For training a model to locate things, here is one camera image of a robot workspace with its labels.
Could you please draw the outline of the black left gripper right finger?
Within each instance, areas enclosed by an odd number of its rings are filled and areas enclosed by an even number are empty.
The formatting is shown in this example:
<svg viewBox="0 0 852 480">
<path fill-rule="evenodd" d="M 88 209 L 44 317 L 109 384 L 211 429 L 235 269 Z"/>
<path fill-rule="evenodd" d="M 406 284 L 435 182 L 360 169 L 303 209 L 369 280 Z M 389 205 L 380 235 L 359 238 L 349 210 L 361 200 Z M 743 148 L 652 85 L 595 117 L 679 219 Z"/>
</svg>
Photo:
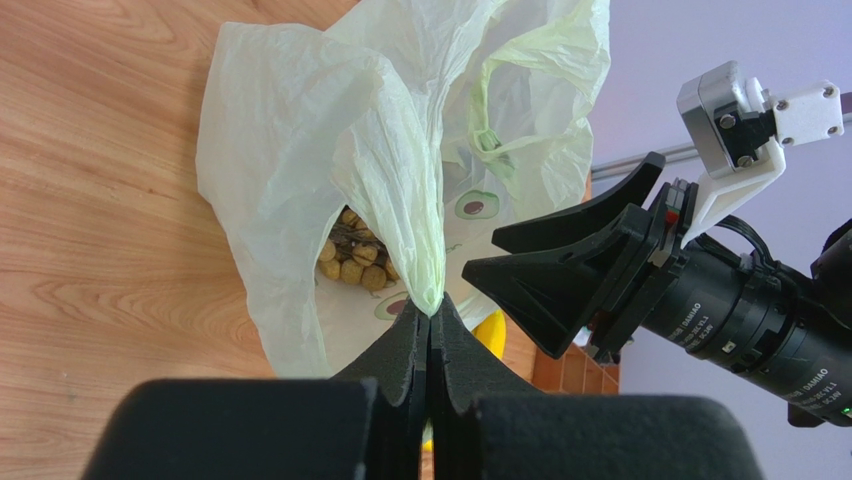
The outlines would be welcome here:
<svg viewBox="0 0 852 480">
<path fill-rule="evenodd" d="M 537 390 L 462 324 L 430 320 L 430 416 L 439 479 L 759 479 L 734 416 L 701 397 Z"/>
</svg>

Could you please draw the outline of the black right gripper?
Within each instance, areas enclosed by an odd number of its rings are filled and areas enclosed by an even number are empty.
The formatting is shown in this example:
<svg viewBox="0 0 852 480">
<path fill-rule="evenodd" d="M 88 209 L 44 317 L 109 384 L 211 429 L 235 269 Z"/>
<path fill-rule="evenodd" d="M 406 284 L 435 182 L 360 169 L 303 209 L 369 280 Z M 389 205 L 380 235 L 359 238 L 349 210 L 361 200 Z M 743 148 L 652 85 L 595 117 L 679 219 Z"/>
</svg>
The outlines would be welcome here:
<svg viewBox="0 0 852 480">
<path fill-rule="evenodd" d="M 687 240 L 696 184 L 665 184 L 642 206 L 665 164 L 650 152 L 601 195 L 496 229 L 504 255 L 469 261 L 463 279 L 553 358 L 590 323 L 588 352 L 599 362 L 645 328 L 783 399 L 790 424 L 826 422 L 828 257 L 805 276 L 735 216 L 721 226 L 752 245 L 749 255 L 704 234 Z"/>
</svg>

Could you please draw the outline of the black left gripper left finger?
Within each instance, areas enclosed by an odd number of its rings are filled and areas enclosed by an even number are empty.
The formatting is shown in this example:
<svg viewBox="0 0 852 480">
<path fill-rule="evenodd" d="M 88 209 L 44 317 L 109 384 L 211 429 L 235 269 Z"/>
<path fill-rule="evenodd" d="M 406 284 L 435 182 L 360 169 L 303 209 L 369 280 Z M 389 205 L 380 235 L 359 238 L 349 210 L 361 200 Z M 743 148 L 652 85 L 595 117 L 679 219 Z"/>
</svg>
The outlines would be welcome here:
<svg viewBox="0 0 852 480">
<path fill-rule="evenodd" d="M 326 379 L 159 379 L 117 406 L 87 479 L 416 479 L 429 322 L 405 309 Z"/>
</svg>

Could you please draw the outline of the pale green plastic bag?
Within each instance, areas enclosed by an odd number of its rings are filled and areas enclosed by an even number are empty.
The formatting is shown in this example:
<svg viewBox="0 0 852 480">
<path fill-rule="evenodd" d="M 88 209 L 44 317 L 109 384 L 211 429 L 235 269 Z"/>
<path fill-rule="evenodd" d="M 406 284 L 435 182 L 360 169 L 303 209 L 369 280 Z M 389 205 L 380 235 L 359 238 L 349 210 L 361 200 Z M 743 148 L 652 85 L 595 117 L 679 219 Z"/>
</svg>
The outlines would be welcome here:
<svg viewBox="0 0 852 480">
<path fill-rule="evenodd" d="M 467 328 L 493 301 L 463 280 L 499 227 L 579 204 L 608 74 L 606 1 L 362 1 L 325 30 L 221 26 L 196 152 L 249 315 L 281 377 L 329 377 L 412 299 Z M 342 209 L 401 279 L 322 276 Z"/>
</svg>

